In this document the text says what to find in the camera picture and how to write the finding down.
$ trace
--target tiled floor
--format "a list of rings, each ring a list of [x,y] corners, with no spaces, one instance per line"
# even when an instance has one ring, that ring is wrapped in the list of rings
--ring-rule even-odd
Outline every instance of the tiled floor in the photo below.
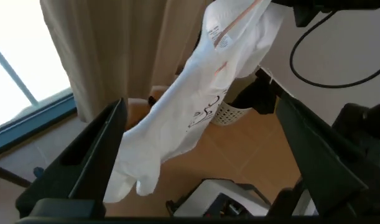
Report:
[[[0,166],[33,180],[33,167],[49,164],[84,127],[72,118],[3,157]],[[177,200],[211,177],[254,184],[271,201],[280,189],[293,186],[300,173],[276,116],[252,110],[231,126],[209,125],[194,150],[162,165],[153,194],[140,197],[132,189],[122,201],[106,204],[107,215],[167,216],[166,200]],[[17,220],[14,201],[22,191],[0,180],[0,223]]]

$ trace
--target bright daylight window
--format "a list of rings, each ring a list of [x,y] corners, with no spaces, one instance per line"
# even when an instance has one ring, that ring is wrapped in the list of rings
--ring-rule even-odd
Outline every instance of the bright daylight window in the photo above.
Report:
[[[39,0],[0,0],[0,130],[68,95]]]

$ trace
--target clothing tag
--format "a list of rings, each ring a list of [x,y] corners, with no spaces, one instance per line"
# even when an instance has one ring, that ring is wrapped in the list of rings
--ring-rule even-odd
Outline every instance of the clothing tag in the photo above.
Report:
[[[220,28],[219,24],[216,24],[210,30],[208,30],[208,36],[213,43],[215,43],[216,39],[219,37],[222,31],[223,30]],[[233,40],[231,39],[231,37],[228,34],[225,34],[216,46],[216,50],[223,51],[227,46],[231,45],[232,43]]]

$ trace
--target black cable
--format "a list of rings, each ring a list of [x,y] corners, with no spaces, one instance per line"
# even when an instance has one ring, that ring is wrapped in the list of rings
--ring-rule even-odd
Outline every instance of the black cable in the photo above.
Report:
[[[377,77],[378,75],[380,75],[380,69],[375,72],[374,74],[360,80],[360,81],[357,81],[357,82],[353,82],[353,83],[349,83],[349,84],[344,84],[344,85],[324,85],[324,84],[319,84],[319,83],[315,83],[315,82],[311,82],[310,80],[307,80],[305,79],[304,77],[300,76],[299,73],[297,73],[295,67],[294,67],[294,55],[295,55],[295,51],[297,49],[297,47],[299,46],[299,44],[304,40],[304,38],[306,36],[308,36],[313,30],[315,30],[318,26],[320,26],[321,24],[323,24],[325,21],[329,20],[329,18],[331,18],[337,11],[332,11],[331,13],[329,13],[325,18],[323,18],[322,20],[320,20],[318,23],[316,23],[314,26],[312,26],[308,31],[306,31],[300,38],[299,40],[296,42],[296,44],[294,45],[294,48],[292,49],[291,53],[290,53],[290,57],[289,57],[289,66],[290,66],[290,69],[291,71],[294,73],[294,75],[302,80],[303,82],[307,83],[307,84],[310,84],[310,85],[313,85],[313,86],[317,86],[317,87],[321,87],[321,88],[348,88],[348,87],[352,87],[352,86],[356,86],[356,85],[360,85],[362,83],[366,83],[368,81],[370,81],[371,79]]]

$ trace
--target window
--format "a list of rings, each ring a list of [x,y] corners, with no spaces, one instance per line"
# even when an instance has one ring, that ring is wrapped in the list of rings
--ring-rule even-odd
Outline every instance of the window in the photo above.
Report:
[[[72,112],[39,1],[0,1],[0,152]]]

